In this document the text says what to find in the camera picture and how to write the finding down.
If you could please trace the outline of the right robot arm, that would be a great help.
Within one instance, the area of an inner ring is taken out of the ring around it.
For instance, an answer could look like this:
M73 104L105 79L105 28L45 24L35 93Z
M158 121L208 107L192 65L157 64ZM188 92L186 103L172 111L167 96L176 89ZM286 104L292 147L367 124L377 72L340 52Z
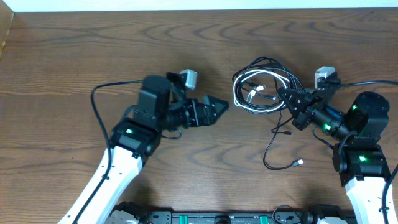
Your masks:
M397 171L389 170L378 144L389 122L389 102L378 93L364 91L343 113L329 105L335 92L344 87L337 74L320 77L317 86L315 90L278 90L292 124L301 131L313 124L337 141L332 147L333 166L358 223L397 223L392 195Z

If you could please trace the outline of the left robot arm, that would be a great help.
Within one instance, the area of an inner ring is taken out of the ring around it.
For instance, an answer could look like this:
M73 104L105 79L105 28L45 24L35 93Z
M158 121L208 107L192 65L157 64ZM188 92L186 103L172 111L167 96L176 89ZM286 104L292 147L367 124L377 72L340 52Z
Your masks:
M126 108L111 133L104 132L106 149L94 175L60 223L104 223L127 186L158 148L163 131L211 126L229 108L225 100L205 95L187 98L197 73L183 70L139 81L137 104Z

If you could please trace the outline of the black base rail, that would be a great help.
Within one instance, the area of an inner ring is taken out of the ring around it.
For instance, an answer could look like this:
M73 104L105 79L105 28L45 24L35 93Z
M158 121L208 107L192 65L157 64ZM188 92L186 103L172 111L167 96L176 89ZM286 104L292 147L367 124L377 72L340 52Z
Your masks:
M312 205L307 210L296 210L280 205L268 212L176 212L172 209L145 210L132 202L115 206L105 221L108 224L356 224L352 212L344 212L332 205Z

